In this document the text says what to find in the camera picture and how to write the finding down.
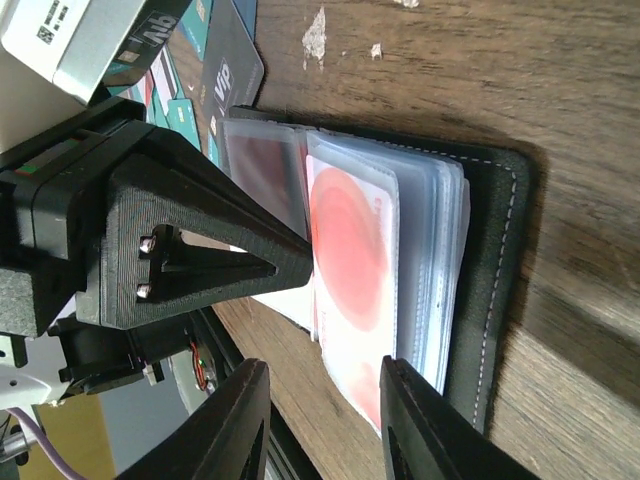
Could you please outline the black leather card holder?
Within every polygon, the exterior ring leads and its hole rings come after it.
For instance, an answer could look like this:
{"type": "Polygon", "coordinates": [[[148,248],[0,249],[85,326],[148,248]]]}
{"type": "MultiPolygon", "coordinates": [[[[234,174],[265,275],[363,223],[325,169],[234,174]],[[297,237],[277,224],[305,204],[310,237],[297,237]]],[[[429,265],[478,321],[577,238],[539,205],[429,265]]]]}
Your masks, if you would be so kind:
{"type": "MultiPolygon", "coordinates": [[[[220,167],[229,178],[230,135],[291,145],[301,177],[305,240],[311,246],[307,155],[341,153],[395,175],[397,347],[390,357],[406,360],[468,423],[484,431],[502,323],[519,267],[532,186],[528,161],[499,148],[375,130],[331,130],[242,112],[221,119],[214,135],[220,167]]],[[[258,301],[320,346],[313,278],[314,260],[306,284],[261,294],[258,301]]]]}

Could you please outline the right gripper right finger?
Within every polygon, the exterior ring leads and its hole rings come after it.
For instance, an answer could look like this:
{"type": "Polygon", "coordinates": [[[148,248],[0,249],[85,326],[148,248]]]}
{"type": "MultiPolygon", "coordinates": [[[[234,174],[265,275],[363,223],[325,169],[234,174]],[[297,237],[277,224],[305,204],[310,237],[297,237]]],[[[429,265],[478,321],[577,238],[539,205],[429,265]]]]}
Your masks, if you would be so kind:
{"type": "Polygon", "coordinates": [[[388,479],[535,479],[475,430],[406,360],[386,356],[380,374],[388,479]]]}

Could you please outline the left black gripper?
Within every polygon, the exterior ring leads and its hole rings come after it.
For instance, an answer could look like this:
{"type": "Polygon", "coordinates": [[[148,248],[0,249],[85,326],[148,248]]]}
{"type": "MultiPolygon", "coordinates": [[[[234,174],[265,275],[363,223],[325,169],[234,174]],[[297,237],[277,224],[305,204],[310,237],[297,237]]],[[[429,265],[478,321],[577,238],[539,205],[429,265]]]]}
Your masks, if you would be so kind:
{"type": "Polygon", "coordinates": [[[134,154],[110,174],[152,130],[114,97],[2,154],[3,394],[132,383],[195,338],[185,316],[142,326],[309,280],[310,244],[216,167],[134,154]],[[76,294],[79,321],[60,320],[76,294]]]}

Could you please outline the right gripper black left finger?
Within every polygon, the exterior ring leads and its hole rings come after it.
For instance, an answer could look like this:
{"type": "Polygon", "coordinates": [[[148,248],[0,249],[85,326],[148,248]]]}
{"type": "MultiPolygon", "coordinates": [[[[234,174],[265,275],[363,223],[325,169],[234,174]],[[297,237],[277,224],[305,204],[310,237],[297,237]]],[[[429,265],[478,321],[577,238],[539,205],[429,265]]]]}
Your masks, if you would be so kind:
{"type": "Polygon", "coordinates": [[[266,362],[244,360],[166,440],[120,479],[262,479],[270,432],[266,362]]]}

